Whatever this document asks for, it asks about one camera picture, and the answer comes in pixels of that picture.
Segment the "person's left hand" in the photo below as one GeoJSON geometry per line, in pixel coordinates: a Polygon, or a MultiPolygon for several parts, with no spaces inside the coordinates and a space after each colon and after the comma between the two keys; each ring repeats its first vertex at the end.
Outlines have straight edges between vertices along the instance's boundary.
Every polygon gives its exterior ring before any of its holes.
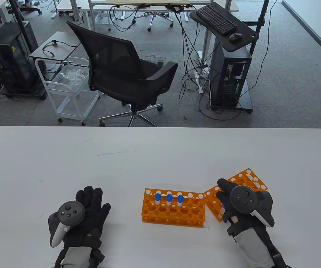
{"type": "Polygon", "coordinates": [[[98,249],[104,222],[110,212],[109,203],[102,204],[101,188],[87,186],[76,193],[75,200],[61,205],[48,218],[50,246],[89,247],[98,249]]]}

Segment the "person's right hand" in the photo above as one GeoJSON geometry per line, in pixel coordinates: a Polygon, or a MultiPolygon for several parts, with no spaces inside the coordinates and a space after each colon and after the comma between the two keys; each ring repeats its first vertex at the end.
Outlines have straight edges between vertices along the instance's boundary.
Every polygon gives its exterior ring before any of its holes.
{"type": "Polygon", "coordinates": [[[236,237],[249,228],[274,227],[273,199],[269,192],[255,192],[249,186],[238,185],[224,178],[219,179],[217,184],[220,190],[216,197],[225,209],[222,219],[230,222],[228,235],[236,237]]]}

